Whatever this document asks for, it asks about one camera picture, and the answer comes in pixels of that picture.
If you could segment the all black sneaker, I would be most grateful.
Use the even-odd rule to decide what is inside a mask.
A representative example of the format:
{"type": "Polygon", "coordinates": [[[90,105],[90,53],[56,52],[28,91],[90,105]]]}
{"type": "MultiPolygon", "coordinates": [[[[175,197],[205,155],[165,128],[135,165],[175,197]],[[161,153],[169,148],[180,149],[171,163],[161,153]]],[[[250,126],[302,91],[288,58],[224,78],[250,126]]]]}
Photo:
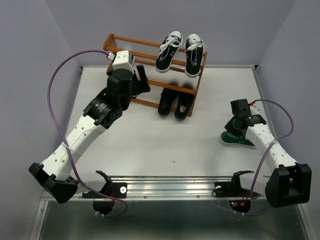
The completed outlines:
{"type": "Polygon", "coordinates": [[[172,104],[177,96],[178,91],[168,88],[163,89],[157,109],[157,113],[160,117],[167,117],[170,114],[172,104]]]}
{"type": "Polygon", "coordinates": [[[187,118],[187,115],[191,109],[194,101],[194,95],[180,92],[178,95],[177,107],[174,113],[174,117],[178,121],[183,121],[187,118]]]}

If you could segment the black sneaker white laces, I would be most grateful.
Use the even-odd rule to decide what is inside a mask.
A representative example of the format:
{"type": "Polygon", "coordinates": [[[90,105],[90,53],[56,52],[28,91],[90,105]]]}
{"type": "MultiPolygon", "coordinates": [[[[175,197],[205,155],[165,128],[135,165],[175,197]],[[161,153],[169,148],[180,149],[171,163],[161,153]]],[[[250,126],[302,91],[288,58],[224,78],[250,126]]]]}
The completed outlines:
{"type": "Polygon", "coordinates": [[[166,73],[170,70],[175,54],[181,49],[183,35],[180,31],[170,32],[159,47],[158,57],[155,62],[155,70],[158,73],[166,73]]]}

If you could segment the green sneaker white laces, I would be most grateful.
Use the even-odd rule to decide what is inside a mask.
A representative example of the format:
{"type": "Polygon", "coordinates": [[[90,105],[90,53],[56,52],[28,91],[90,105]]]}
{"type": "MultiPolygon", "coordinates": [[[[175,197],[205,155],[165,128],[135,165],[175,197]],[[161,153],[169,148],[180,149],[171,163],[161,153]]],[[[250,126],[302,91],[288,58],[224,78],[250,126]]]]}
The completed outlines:
{"type": "Polygon", "coordinates": [[[134,55],[131,56],[131,65],[133,66],[135,64],[136,57],[134,55]]]}

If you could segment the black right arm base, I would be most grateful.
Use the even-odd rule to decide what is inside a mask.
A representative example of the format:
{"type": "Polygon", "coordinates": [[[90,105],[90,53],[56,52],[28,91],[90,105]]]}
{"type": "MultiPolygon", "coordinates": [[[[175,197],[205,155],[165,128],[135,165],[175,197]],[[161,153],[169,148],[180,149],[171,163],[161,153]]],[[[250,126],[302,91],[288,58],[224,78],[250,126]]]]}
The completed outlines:
{"type": "Polygon", "coordinates": [[[253,173],[250,170],[237,171],[233,174],[231,180],[215,182],[212,195],[217,198],[246,197],[250,193],[250,190],[241,187],[240,177],[248,177],[249,174],[253,173]]]}

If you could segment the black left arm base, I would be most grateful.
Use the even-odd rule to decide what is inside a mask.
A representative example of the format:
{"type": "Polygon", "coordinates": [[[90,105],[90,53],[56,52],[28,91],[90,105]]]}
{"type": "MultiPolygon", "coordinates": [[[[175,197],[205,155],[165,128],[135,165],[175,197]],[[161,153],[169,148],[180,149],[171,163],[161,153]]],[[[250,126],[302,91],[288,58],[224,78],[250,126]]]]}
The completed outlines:
{"type": "Polygon", "coordinates": [[[126,182],[113,181],[110,176],[105,174],[101,170],[96,170],[95,174],[89,179],[88,186],[98,191],[87,191],[82,193],[84,199],[103,199],[101,194],[118,198],[125,199],[127,197],[128,184],[126,182]]]}

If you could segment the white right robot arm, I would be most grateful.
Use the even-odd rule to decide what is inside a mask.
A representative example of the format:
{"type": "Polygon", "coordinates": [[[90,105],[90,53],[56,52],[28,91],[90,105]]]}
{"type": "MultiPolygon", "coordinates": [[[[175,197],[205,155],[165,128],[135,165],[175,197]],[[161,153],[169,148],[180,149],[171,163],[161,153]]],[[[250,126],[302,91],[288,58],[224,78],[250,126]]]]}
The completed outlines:
{"type": "Polygon", "coordinates": [[[231,101],[232,118],[225,125],[231,135],[250,141],[262,158],[256,171],[233,174],[230,189],[235,195],[248,191],[266,197],[273,208],[307,203],[310,200],[312,170],[300,164],[281,146],[280,140],[290,133],[275,137],[260,114],[253,114],[247,99],[231,101]]]}

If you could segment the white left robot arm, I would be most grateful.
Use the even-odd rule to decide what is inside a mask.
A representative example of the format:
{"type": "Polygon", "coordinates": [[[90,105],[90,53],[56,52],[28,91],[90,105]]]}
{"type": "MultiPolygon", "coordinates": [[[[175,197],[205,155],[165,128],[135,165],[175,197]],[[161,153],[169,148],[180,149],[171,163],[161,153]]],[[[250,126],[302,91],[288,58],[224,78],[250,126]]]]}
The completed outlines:
{"type": "Polygon", "coordinates": [[[106,87],[86,106],[69,135],[63,136],[60,146],[43,162],[33,163],[28,171],[60,204],[77,193],[108,196],[112,180],[103,171],[97,170],[86,180],[79,180],[78,173],[75,176],[71,173],[89,146],[128,109],[131,100],[150,90],[143,65],[137,65],[135,71],[113,70],[106,87]]]}

